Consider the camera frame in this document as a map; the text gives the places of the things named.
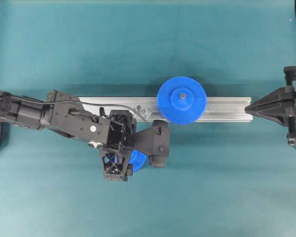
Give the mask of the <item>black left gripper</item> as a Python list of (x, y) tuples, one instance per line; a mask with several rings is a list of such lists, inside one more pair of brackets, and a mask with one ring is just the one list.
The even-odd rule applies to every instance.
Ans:
[(99, 150), (105, 180), (126, 182), (133, 175), (128, 140), (136, 132), (137, 122), (128, 110), (112, 110), (103, 119), (109, 122), (106, 142), (90, 141), (89, 146)]

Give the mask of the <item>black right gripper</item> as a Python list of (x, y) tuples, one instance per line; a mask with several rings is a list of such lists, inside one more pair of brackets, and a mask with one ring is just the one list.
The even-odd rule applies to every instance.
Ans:
[[(288, 143), (290, 146), (296, 147), (296, 89), (293, 86), (293, 82), (296, 81), (296, 66), (289, 66), (284, 68), (286, 86), (280, 87), (275, 91), (269, 93), (263, 98), (252, 102), (245, 108), (245, 112), (254, 117), (263, 118), (280, 124), (281, 126), (288, 127), (289, 133), (287, 134)], [(273, 112), (258, 111), (257, 107), (264, 105), (272, 105), (279, 102), (293, 102), (294, 114), (289, 115), (289, 119), (286, 115), (281, 115)]]

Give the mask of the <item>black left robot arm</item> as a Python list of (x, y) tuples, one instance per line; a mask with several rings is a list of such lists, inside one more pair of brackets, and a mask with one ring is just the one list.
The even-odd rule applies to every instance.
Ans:
[(99, 106), (99, 112), (94, 114), (86, 110), (86, 105), (56, 90), (48, 94), (45, 102), (0, 91), (0, 122), (33, 130), (46, 128), (85, 142), (99, 150), (106, 180), (127, 181), (134, 172), (127, 139), (136, 131), (135, 119), (128, 110), (112, 110), (107, 115), (104, 106)]

